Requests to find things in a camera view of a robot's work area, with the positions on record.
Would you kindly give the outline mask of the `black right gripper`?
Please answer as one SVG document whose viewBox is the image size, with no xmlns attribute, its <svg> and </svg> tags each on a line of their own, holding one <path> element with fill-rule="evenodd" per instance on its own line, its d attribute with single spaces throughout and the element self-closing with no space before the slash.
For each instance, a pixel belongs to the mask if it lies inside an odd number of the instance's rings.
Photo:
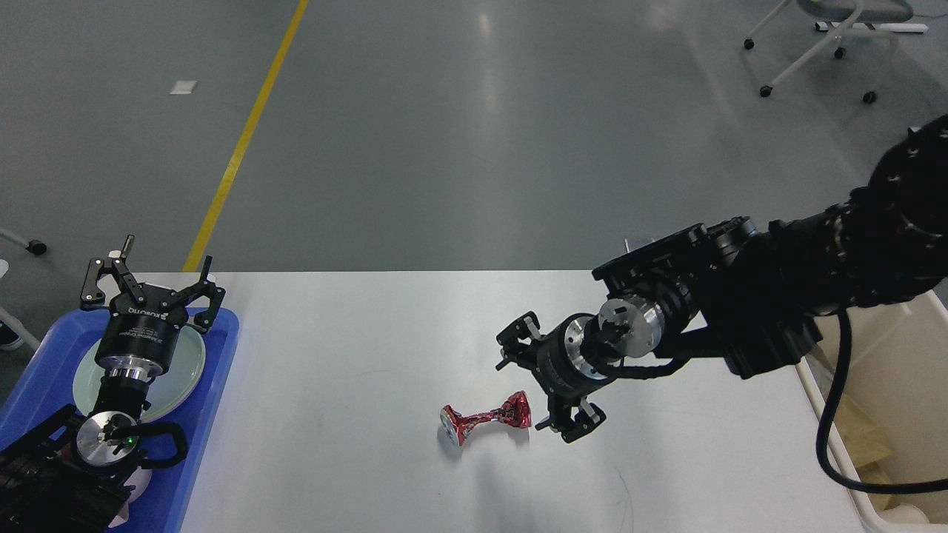
<svg viewBox="0 0 948 533">
<path fill-rule="evenodd" d="M 585 326 L 593 318 L 588 313 L 573 314 L 544 334 L 538 316 L 528 311 L 495 337 L 501 353 L 495 370 L 515 364 L 536 372 L 536 380 L 547 392 L 548 415 L 535 423 L 535 430 L 549 429 L 567 444 L 585 438 L 607 420 L 606 412 L 589 402 L 589 395 L 615 378 L 597 372 L 581 354 Z"/>
</svg>

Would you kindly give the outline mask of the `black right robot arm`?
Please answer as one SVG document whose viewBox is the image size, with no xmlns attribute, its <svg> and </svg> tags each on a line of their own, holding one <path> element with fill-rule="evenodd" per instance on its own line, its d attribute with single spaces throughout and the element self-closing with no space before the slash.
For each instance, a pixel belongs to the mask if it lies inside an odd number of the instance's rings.
<svg viewBox="0 0 948 533">
<path fill-rule="evenodd" d="M 687 227 L 596 267 L 607 287 L 598 313 L 546 334 L 533 312 L 511 321 L 495 338 L 501 366 L 531 371 L 547 395 L 536 428 L 571 443 L 605 421 L 590 394 L 616 379 L 668 377 L 697 358 L 721 358 L 744 379 L 797 364 L 821 339 L 815 318 L 833 316 L 840 343 L 817 427 L 821 469 L 867 494 L 944 492 L 944 479 L 841 475 L 827 445 L 849 375 L 849 309 L 911 301 L 946 277 L 946 145 L 946 118 L 935 118 L 887 150 L 843 203 L 765 232 L 744 216 Z"/>
</svg>

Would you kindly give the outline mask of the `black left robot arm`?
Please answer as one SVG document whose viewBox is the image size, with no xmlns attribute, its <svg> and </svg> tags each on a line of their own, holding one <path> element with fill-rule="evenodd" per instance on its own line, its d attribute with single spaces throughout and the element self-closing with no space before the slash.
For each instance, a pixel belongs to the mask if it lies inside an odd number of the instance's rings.
<svg viewBox="0 0 948 533">
<path fill-rule="evenodd" d="M 138 282 L 128 269 L 133 236 L 107 258 L 91 258 L 80 307 L 106 309 L 96 361 L 104 374 L 93 408 L 57 409 L 2 451 L 4 532 L 104 532 L 133 493 L 138 470 L 184 461 L 189 442 L 174 422 L 145 423 L 153 381 L 170 370 L 183 329 L 211 330 L 226 290 L 210 280 L 183 289 Z"/>
</svg>

